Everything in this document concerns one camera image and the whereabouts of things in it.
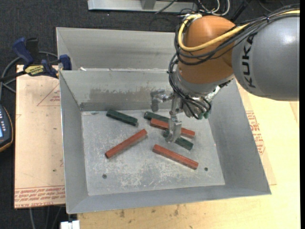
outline black carpet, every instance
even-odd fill
[[[230,1],[230,12],[224,16],[227,19],[232,18],[243,0]],[[254,19],[268,14],[268,10],[299,2],[252,0],[235,22]],[[41,51],[56,53],[56,27],[174,32],[179,23],[179,18],[169,13],[155,15],[149,12],[88,11],[87,0],[0,0],[0,20],[0,73],[16,58],[12,45],[20,37],[36,37]],[[13,73],[14,69],[11,69],[7,75]],[[15,94],[3,89],[0,103],[7,108],[14,124]],[[14,144],[0,153],[0,229],[30,229],[30,211],[13,208],[13,189]],[[60,221],[69,220],[64,207],[32,209],[36,228],[45,228],[47,217],[47,228],[51,228],[58,211],[58,222],[55,222],[54,228],[58,228]]]

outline blue clamp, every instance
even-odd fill
[[[46,75],[58,78],[58,71],[55,70],[51,63],[43,59],[41,64],[33,64],[34,59],[25,45],[25,38],[19,38],[13,44],[14,52],[25,61],[23,70],[30,76]],[[72,70],[72,64],[68,55],[63,54],[56,61],[62,64],[63,70]]]

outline yellow cable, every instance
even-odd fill
[[[284,12],[283,14],[291,14],[291,13],[299,14],[299,13],[300,13],[300,10],[288,11],[288,12]],[[190,15],[190,16],[186,17],[185,22],[187,22],[187,21],[189,21],[189,20],[191,20],[191,19],[200,18],[200,17],[202,17],[200,14]],[[247,23],[247,24],[245,24],[245,25],[238,26],[238,27],[236,27],[235,29],[233,29],[233,30],[231,30],[231,31],[229,31],[229,32],[227,32],[227,33],[225,33],[225,34],[219,36],[219,37],[216,37],[216,38],[214,38],[214,39],[212,39],[212,40],[210,40],[210,41],[208,41],[208,42],[206,42],[206,43],[204,43],[204,44],[201,44],[201,45],[199,45],[199,46],[196,46],[196,47],[186,47],[186,46],[183,44],[183,42],[182,42],[182,32],[183,32],[183,30],[184,30],[184,28],[185,28],[185,22],[181,25],[181,27],[180,27],[180,29],[179,29],[179,32],[178,32],[178,44],[179,44],[179,46],[180,46],[184,51],[187,51],[187,52],[193,52],[193,51],[201,50],[201,49],[204,49],[204,48],[206,48],[206,47],[208,47],[208,46],[211,46],[211,45],[213,45],[214,43],[223,40],[224,38],[230,37],[230,36],[232,36],[232,35],[238,33],[239,31],[241,31],[244,27],[246,27],[246,26],[248,25],[248,23]]]

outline red block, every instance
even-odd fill
[[[108,150],[105,153],[107,158],[111,158],[112,156],[116,155],[117,153],[129,148],[131,145],[134,145],[140,141],[142,141],[147,136],[147,131],[145,129],[139,131],[138,133],[132,135],[125,141],[121,142],[117,146],[113,147],[112,149]]]
[[[168,129],[168,123],[161,121],[161,120],[153,119],[153,118],[151,119],[150,125],[153,127],[162,129],[162,130]],[[188,138],[193,138],[195,136],[195,132],[182,127],[181,135],[188,137]]]
[[[191,160],[187,157],[184,157],[184,156],[182,156],[178,153],[175,153],[175,152],[173,152],[171,150],[168,150],[168,149],[166,149],[162,146],[159,146],[157,144],[155,146],[153,146],[152,151],[156,154],[162,155],[166,158],[169,158],[173,161],[176,161],[176,162],[178,162],[178,163],[180,163],[184,166],[187,166],[191,169],[196,170],[197,167],[198,167],[198,163],[196,161],[193,161],[193,160]]]

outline cardboard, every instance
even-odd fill
[[[16,90],[14,207],[65,204],[59,80],[23,75]]]

